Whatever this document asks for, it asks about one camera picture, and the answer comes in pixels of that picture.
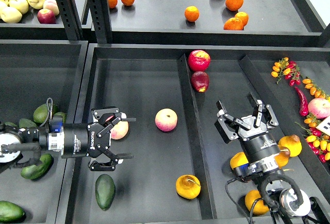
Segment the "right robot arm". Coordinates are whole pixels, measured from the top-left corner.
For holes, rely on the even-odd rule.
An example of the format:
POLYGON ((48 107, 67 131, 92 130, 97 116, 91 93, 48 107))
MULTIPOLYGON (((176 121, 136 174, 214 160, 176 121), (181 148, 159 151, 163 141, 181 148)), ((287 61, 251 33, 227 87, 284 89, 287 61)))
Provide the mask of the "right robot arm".
POLYGON ((235 175, 232 181, 253 181, 260 196, 252 202, 247 216, 253 223, 253 210, 259 201, 269 208, 273 223, 291 223, 301 218, 303 223, 329 223, 329 215, 316 197, 308 197, 296 182, 280 169, 276 157, 280 148, 269 132, 278 126, 277 118, 270 104, 264 104, 252 93, 247 98, 254 111, 241 118, 231 116, 221 101, 215 127, 225 143, 238 140, 246 160, 232 163, 235 175))

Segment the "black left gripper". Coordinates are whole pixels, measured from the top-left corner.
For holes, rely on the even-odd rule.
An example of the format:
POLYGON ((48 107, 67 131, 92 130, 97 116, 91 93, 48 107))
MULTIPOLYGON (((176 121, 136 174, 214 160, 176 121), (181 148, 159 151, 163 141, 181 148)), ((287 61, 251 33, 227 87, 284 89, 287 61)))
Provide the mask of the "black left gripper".
POLYGON ((91 124, 64 124, 63 158, 91 157, 105 155, 109 161, 91 160, 88 167, 91 171, 114 171, 125 159, 132 159, 131 153, 114 154, 110 149, 110 130, 119 122, 135 122, 135 117, 127 117, 118 107, 106 107, 91 110, 91 124))

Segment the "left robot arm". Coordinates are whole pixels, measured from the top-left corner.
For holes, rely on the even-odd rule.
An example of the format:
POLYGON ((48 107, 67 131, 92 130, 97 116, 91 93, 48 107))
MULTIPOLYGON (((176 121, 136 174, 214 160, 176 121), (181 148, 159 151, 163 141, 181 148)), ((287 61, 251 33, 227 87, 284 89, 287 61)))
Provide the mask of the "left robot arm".
POLYGON ((1 123, 1 171, 41 164, 42 151, 57 151, 62 158, 90 157, 91 171, 114 171, 133 158, 131 153, 110 150, 111 131, 120 121, 134 122, 118 107, 92 109, 88 124, 67 124, 53 115, 53 100, 46 101, 47 116, 41 126, 18 128, 1 123))

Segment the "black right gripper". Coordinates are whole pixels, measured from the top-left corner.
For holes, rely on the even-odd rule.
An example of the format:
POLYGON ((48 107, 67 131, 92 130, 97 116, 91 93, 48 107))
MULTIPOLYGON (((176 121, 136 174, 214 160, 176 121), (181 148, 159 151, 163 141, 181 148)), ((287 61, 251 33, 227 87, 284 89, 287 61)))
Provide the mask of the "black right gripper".
POLYGON ((247 98, 254 108, 252 116, 242 119, 233 117, 218 100, 217 120, 214 125, 226 144, 239 139, 248 162, 255 163, 279 154, 279 147, 272 134, 268 132, 268 129, 278 126, 278 120, 270 104, 264 104, 252 92, 248 93, 247 98))

